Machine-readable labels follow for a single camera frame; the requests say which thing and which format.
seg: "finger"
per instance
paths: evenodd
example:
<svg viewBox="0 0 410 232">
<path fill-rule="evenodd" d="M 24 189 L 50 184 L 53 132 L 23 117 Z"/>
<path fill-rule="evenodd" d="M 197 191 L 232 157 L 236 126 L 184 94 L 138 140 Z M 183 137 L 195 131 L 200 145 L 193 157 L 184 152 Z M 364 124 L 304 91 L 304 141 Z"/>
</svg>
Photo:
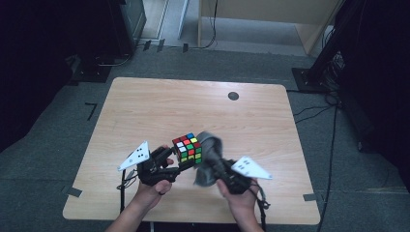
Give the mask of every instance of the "finger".
<svg viewBox="0 0 410 232">
<path fill-rule="evenodd" d="M 218 189 L 220 190 L 220 194 L 225 197 L 227 194 L 229 194 L 228 187 L 226 186 L 225 182 L 221 179 L 217 180 L 217 186 Z"/>
<path fill-rule="evenodd" d="M 259 192 L 259 184 L 257 182 L 257 179 L 252 178 L 250 183 L 251 183 L 250 189 L 252 189 L 254 193 L 258 193 Z"/>
<path fill-rule="evenodd" d="M 171 190 L 172 184 L 166 180 L 162 180 L 155 185 L 156 193 L 167 193 Z"/>
<path fill-rule="evenodd" d="M 168 163 L 168 164 L 174 164 L 174 159 L 166 159 L 166 163 Z"/>
</svg>

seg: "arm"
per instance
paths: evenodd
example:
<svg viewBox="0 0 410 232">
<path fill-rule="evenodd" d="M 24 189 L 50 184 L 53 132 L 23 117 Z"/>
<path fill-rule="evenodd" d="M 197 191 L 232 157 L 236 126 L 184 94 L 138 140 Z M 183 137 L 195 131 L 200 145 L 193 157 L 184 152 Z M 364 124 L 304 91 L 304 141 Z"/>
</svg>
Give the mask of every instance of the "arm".
<svg viewBox="0 0 410 232">
<path fill-rule="evenodd" d="M 220 194 L 228 201 L 232 216 L 235 218 L 241 231 L 263 232 L 254 213 L 255 196 L 249 190 L 240 195 L 230 194 L 223 180 L 217 180 L 217 185 L 220 189 Z M 255 193 L 258 192 L 258 187 L 256 186 L 251 186 L 250 189 Z"/>
<path fill-rule="evenodd" d="M 105 231 L 136 231 L 145 215 L 161 200 L 160 194 L 167 193 L 171 187 L 172 184 L 168 181 L 160 181 L 152 187 L 139 183 L 138 191 L 130 204 Z"/>
</svg>

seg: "table surface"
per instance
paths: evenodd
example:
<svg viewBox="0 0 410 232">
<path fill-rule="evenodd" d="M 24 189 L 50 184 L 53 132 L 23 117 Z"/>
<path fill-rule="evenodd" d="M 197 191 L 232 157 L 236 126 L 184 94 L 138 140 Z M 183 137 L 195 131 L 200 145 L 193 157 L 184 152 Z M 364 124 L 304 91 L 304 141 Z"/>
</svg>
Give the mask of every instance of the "table surface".
<svg viewBox="0 0 410 232">
<path fill-rule="evenodd" d="M 230 92 L 239 99 L 228 98 Z M 258 180 L 271 204 L 266 222 L 316 224 L 320 216 L 286 91 L 281 85 L 117 77 L 102 108 L 63 211 L 69 219 L 116 219 L 121 172 L 117 167 L 144 140 L 150 150 L 189 132 L 208 131 L 223 144 L 223 156 L 250 156 L 273 180 Z M 232 223 L 216 185 L 193 184 L 195 170 L 181 173 L 144 220 Z M 137 190 L 126 188 L 126 204 Z M 257 218 L 259 210 L 255 207 Z"/>
</svg>

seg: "colored cube stickers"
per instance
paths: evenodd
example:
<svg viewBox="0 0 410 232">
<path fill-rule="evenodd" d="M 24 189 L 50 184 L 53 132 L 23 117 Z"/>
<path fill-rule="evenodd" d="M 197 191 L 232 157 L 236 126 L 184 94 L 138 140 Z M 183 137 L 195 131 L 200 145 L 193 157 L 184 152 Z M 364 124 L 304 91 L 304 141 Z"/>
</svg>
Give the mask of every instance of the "colored cube stickers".
<svg viewBox="0 0 410 232">
<path fill-rule="evenodd" d="M 172 140 L 175 151 L 177 152 L 178 161 L 195 160 L 195 163 L 202 162 L 202 147 L 199 141 L 192 133 Z"/>
</svg>

